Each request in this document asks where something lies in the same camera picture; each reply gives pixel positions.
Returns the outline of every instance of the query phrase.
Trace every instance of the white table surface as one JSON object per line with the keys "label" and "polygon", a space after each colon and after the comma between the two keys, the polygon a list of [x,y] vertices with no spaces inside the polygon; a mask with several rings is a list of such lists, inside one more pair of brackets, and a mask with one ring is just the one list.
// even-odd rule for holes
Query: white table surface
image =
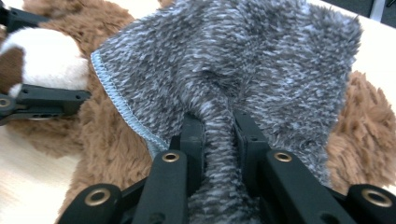
{"label": "white table surface", "polygon": [[[141,18],[155,10],[156,0],[112,0]],[[22,0],[3,0],[21,7]],[[319,0],[309,2],[329,7]],[[343,13],[355,15],[340,9]],[[396,106],[396,29],[361,18],[363,36],[353,70],[365,72]],[[53,223],[68,189],[78,157],[53,159],[0,127],[0,224]]]}

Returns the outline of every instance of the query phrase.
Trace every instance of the screw hole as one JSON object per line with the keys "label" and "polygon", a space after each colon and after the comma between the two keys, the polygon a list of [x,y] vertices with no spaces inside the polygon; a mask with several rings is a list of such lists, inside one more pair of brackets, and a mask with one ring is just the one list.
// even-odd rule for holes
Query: screw hole
{"label": "screw hole", "polygon": [[361,191],[361,195],[365,200],[368,202],[375,204],[380,207],[391,207],[392,206],[392,201],[390,200],[387,195],[373,190],[373,189],[364,189]]}
{"label": "screw hole", "polygon": [[110,191],[105,188],[94,189],[87,197],[85,197],[85,204],[88,206],[96,206],[105,203],[110,198]]}
{"label": "screw hole", "polygon": [[11,102],[8,99],[0,99],[0,107],[9,106]]}
{"label": "screw hole", "polygon": [[163,155],[163,161],[167,161],[167,162],[173,162],[173,161],[177,161],[179,158],[178,154],[176,153],[166,153]]}
{"label": "screw hole", "polygon": [[279,161],[284,161],[284,162],[291,161],[291,156],[283,152],[277,152],[274,156]]}
{"label": "screw hole", "polygon": [[40,115],[42,119],[49,119],[50,117],[52,117],[52,115]]}

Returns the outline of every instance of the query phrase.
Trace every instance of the brown faux fur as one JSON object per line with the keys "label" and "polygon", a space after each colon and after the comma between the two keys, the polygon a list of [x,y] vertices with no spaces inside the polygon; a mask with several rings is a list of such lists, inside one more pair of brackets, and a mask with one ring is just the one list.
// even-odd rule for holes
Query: brown faux fur
{"label": "brown faux fur", "polygon": [[333,188],[347,193],[353,184],[394,184],[395,131],[395,116],[384,92],[370,84],[364,74],[351,74],[346,105],[327,146]]}
{"label": "brown faux fur", "polygon": [[0,93],[7,94],[9,89],[22,82],[23,51],[13,48],[0,55]]}
{"label": "brown faux fur", "polygon": [[[52,17],[54,20],[40,26],[71,35],[87,59],[109,36],[134,20],[126,10],[102,0],[25,0],[24,8]],[[52,156],[81,153],[61,213],[89,185],[104,182],[124,189],[144,178],[151,165],[145,142],[123,121],[91,65],[88,91],[92,98],[74,118],[14,120],[8,124],[10,130]],[[383,186],[394,182],[395,126],[382,91],[377,91],[364,75],[352,74],[346,107],[327,147],[336,190],[345,193],[351,184]]]}

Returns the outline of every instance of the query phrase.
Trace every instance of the brown plush toy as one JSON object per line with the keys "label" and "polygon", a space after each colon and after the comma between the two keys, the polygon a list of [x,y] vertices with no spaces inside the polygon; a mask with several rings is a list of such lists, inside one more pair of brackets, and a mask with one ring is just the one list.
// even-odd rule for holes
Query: brown plush toy
{"label": "brown plush toy", "polygon": [[[169,4],[169,1],[163,1],[163,4]],[[51,156],[82,155],[60,213],[90,185],[111,183],[124,189],[146,177],[152,161],[146,143],[124,122],[90,63],[91,53],[134,18],[127,10],[103,0],[25,0],[24,9],[51,18],[49,22],[40,24],[42,33],[38,32],[40,38],[49,39],[47,44],[53,43],[54,48],[59,48],[59,43],[72,46],[70,40],[74,40],[78,52],[74,52],[73,47],[67,48],[70,53],[63,56],[70,57],[67,61],[51,55],[55,64],[57,60],[70,64],[59,64],[58,67],[64,70],[56,70],[55,67],[37,81],[37,78],[31,78],[35,74],[29,74],[29,58],[34,57],[29,56],[32,46],[24,46],[10,36],[5,42],[8,47],[3,46],[0,51],[0,68],[6,68],[0,69],[0,91],[15,95],[19,90],[18,84],[23,82],[84,89],[92,94],[73,118],[12,120],[7,125],[9,130]],[[28,36],[30,41],[33,41],[35,30],[40,29],[24,31],[32,33]],[[61,46],[63,48],[53,51],[66,50],[68,45]],[[73,75],[77,77],[68,77],[70,68],[75,69]],[[56,86],[58,84],[54,83],[52,75],[58,76],[59,82],[67,81]],[[373,87],[365,75],[353,73],[346,93],[346,106],[327,146],[333,188],[346,193],[352,184],[369,183],[380,187],[392,184],[396,173],[395,131],[395,117],[382,91]]]}

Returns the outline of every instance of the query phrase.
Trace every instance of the speckled gray cloth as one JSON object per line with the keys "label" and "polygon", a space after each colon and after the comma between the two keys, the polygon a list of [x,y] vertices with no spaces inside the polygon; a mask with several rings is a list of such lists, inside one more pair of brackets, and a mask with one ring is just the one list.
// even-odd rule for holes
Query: speckled gray cloth
{"label": "speckled gray cloth", "polygon": [[343,105],[359,22],[300,0],[185,0],[136,21],[92,55],[106,92],[152,156],[183,115],[205,125],[205,180],[190,223],[260,222],[241,182],[233,110],[330,186],[324,147]]}

